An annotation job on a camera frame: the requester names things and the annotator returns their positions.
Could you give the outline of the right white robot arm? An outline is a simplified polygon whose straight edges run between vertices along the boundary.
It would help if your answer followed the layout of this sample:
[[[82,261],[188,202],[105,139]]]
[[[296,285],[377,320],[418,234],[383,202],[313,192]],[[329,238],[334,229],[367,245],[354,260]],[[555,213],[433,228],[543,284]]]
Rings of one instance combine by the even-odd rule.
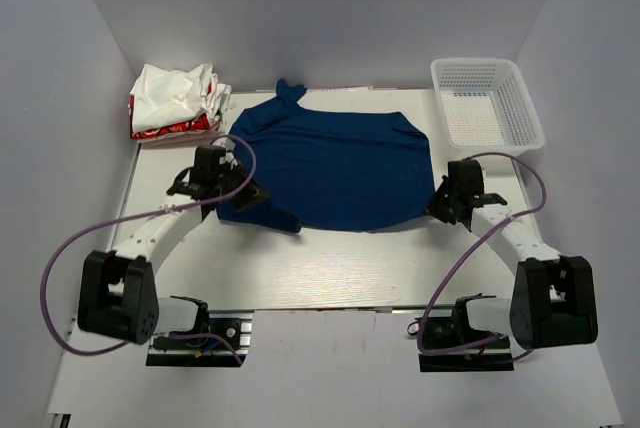
[[[451,268],[456,273],[480,247],[489,247],[514,276],[508,298],[473,295],[456,300],[451,332],[462,349],[512,338],[525,350],[588,345],[598,337],[593,271],[539,239],[497,193],[485,190],[479,158],[447,165],[427,204],[431,217],[462,225],[476,242]]]

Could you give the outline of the white and red t shirt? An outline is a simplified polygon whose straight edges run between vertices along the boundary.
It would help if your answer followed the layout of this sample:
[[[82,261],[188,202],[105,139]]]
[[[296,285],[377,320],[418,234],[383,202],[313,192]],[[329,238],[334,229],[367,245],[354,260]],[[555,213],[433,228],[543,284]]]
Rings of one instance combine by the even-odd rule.
[[[226,130],[232,86],[210,64],[189,71],[143,66],[129,94],[129,135],[161,145]]]

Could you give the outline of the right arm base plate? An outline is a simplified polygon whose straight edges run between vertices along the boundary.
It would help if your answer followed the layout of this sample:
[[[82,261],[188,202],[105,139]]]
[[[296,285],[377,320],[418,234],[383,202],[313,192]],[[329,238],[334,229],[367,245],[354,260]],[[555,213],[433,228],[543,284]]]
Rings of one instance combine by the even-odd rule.
[[[508,338],[493,339],[488,332],[463,339],[452,317],[436,316],[426,322],[422,350],[418,354],[420,373],[489,373],[514,370]]]

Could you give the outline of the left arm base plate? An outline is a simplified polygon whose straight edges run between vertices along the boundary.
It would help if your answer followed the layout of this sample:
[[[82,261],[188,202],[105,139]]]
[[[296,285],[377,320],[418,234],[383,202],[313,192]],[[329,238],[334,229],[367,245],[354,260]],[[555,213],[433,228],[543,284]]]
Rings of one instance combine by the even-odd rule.
[[[147,367],[239,368],[249,352],[254,313],[210,312],[208,325],[195,339],[154,336],[146,355]]]

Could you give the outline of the blue t shirt with print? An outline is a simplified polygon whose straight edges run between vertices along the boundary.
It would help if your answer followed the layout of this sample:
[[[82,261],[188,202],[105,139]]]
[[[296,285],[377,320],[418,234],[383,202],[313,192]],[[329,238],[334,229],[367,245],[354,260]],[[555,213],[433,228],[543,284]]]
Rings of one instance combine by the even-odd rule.
[[[430,142],[404,114],[327,112],[300,105],[306,89],[280,80],[271,99],[230,127],[238,160],[270,200],[222,222],[297,233],[302,227],[376,231],[424,216],[435,193]]]

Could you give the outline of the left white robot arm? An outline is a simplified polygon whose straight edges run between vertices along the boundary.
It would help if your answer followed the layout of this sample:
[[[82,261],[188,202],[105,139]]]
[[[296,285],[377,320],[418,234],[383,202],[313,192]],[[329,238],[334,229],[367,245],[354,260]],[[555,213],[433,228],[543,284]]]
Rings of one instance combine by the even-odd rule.
[[[161,335],[199,347],[212,335],[205,302],[157,294],[155,275],[178,244],[219,204],[246,209],[269,201],[253,180],[256,156],[244,166],[232,151],[197,147],[193,164],[173,180],[155,211],[142,213],[142,225],[108,252],[84,261],[77,323],[81,330],[143,344]]]

